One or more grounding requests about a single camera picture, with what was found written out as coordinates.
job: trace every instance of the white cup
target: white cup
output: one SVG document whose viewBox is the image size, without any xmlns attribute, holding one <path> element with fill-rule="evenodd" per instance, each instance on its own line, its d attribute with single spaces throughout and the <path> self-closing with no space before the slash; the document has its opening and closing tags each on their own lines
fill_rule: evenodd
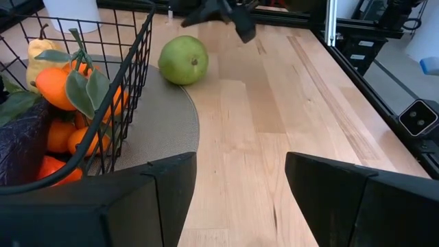
<svg viewBox="0 0 439 247">
<path fill-rule="evenodd" d="M 60 20 L 64 33 L 69 33 L 70 28 L 82 30 L 82 33 L 93 32 L 97 30 L 97 24 L 84 21 L 101 21 L 96 0 L 43 0 L 43 3 L 50 17 L 81 20 L 81 28 L 77 21 Z M 51 22 L 55 30 L 61 32 L 58 20 Z"/>
</svg>

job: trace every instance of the wooden tabletop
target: wooden tabletop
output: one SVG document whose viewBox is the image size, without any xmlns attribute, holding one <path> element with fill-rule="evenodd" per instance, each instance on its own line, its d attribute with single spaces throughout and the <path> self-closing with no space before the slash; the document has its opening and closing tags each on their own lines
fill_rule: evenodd
<svg viewBox="0 0 439 247">
<path fill-rule="evenodd" d="M 287 184 L 288 151 L 428 177 L 309 30 L 259 25 L 245 45 L 233 24 L 179 23 L 154 17 L 150 64 L 179 35 L 198 37 L 210 59 L 206 78 L 186 88 L 200 146 L 180 247 L 317 246 Z"/>
</svg>

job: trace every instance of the black cable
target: black cable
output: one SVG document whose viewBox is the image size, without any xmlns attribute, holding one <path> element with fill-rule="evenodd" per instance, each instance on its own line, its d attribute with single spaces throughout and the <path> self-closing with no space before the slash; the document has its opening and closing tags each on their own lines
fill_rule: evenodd
<svg viewBox="0 0 439 247">
<path fill-rule="evenodd" d="M 414 21 L 417 24 L 415 24 L 415 26 L 413 26 L 413 27 L 408 27 L 405 24 L 409 21 Z M 419 18 L 408 18 L 403 25 L 403 29 L 409 30 L 409 31 L 414 31 L 414 30 L 417 30 L 418 28 L 420 28 L 422 24 L 423 24 L 423 22 Z"/>
</svg>

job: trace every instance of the green leaf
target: green leaf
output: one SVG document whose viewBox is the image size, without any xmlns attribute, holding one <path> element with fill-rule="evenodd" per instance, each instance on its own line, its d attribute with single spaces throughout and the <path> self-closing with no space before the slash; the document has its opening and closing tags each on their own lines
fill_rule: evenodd
<svg viewBox="0 0 439 247">
<path fill-rule="evenodd" d="M 55 49 L 47 49 L 35 57 L 36 60 L 46 60 L 50 62 L 68 62 L 70 58 L 70 54 Z"/>
<path fill-rule="evenodd" d="M 15 92 L 0 104 L 0 127 L 16 119 L 31 108 L 41 96 L 29 91 Z"/>
<path fill-rule="evenodd" d="M 93 119 L 95 111 L 86 92 L 87 79 L 79 72 L 72 70 L 66 81 L 66 95 L 82 114 Z"/>
<path fill-rule="evenodd" d="M 9 78 L 6 77 L 6 75 L 0 74 L 0 76 L 3 79 L 3 85 L 5 86 L 5 89 L 7 92 L 16 93 L 16 92 L 24 91 L 24 89 L 21 86 L 15 84 L 15 83 L 12 83 L 9 80 Z"/>
<path fill-rule="evenodd" d="M 100 71 L 94 69 L 86 85 L 87 95 L 91 100 L 93 108 L 99 109 L 105 95 L 110 88 L 110 80 Z"/>
</svg>

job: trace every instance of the pear stem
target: pear stem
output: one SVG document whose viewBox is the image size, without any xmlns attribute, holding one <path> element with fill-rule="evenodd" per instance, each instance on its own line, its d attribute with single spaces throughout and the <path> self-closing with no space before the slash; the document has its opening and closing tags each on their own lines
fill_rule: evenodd
<svg viewBox="0 0 439 247">
<path fill-rule="evenodd" d="M 41 30 L 40 30 L 40 36 L 38 37 L 39 40 L 43 40 L 44 29 L 45 29 L 46 27 L 49 27 L 49 24 L 46 23 L 46 24 L 44 24 L 44 25 L 41 27 Z"/>
</svg>

